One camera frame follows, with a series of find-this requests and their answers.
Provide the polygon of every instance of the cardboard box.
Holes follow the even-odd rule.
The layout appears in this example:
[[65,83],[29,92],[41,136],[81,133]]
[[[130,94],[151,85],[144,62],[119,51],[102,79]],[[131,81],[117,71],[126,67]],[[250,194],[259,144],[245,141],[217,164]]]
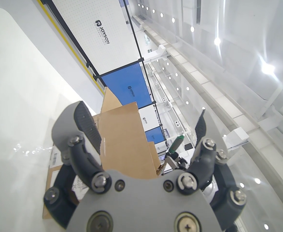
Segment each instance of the cardboard box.
[[[102,137],[100,158],[104,170],[118,170],[137,179],[157,178],[156,169],[160,166],[160,161],[154,142],[147,142],[136,103],[122,106],[117,97],[106,88],[101,113],[93,118]],[[61,166],[61,153],[54,147],[46,190],[53,186]],[[88,187],[76,177],[72,190],[77,199],[81,200]],[[50,218],[44,206],[43,219]]]

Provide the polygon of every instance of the ceiling light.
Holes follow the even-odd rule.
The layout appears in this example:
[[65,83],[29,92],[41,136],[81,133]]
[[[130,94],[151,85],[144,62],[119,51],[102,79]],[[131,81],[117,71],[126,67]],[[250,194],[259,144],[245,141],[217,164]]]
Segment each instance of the ceiling light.
[[255,178],[254,181],[257,183],[257,184],[261,184],[261,180],[259,178]]
[[220,43],[221,43],[221,40],[220,40],[219,37],[217,37],[217,38],[214,39],[214,44],[215,44],[215,45],[219,46]]
[[262,72],[264,74],[273,74],[275,70],[275,67],[273,65],[263,63],[262,64]]

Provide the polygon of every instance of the barcode label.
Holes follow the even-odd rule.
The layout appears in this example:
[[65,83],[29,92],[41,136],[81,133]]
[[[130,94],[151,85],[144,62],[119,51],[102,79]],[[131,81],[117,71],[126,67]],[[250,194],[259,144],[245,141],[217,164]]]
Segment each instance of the barcode label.
[[53,161],[52,161],[52,165],[54,166],[55,165],[55,163],[56,163],[56,160],[57,160],[57,153],[55,153],[54,155],[53,155]]

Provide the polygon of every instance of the joyson logo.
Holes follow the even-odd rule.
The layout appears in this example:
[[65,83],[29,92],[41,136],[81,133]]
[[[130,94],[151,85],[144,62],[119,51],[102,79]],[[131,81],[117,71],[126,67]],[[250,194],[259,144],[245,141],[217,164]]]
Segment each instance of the joyson logo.
[[102,38],[103,38],[104,44],[110,44],[109,39],[108,39],[108,37],[107,37],[107,34],[106,34],[104,28],[102,27],[102,22],[101,22],[100,20],[97,20],[97,21],[95,22],[95,24],[96,24],[96,26],[98,27],[98,28],[97,28],[97,29],[98,29],[98,32],[100,32],[100,34],[101,34],[101,36],[102,36]]
[[133,90],[132,90],[132,87],[131,87],[131,86],[128,86],[127,89],[131,92],[131,95],[132,95],[133,97],[135,97],[135,94],[134,94],[134,92],[133,92]]

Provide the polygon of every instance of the white wall panel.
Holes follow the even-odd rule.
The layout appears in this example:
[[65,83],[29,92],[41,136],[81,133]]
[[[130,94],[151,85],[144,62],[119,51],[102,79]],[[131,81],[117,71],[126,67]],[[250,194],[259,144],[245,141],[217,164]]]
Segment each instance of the white wall panel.
[[138,110],[145,132],[159,126],[155,108],[153,105]]
[[0,9],[0,231],[63,231],[54,220],[42,220],[42,198],[51,128],[63,109],[79,100]]
[[52,1],[99,74],[139,58],[118,0]]

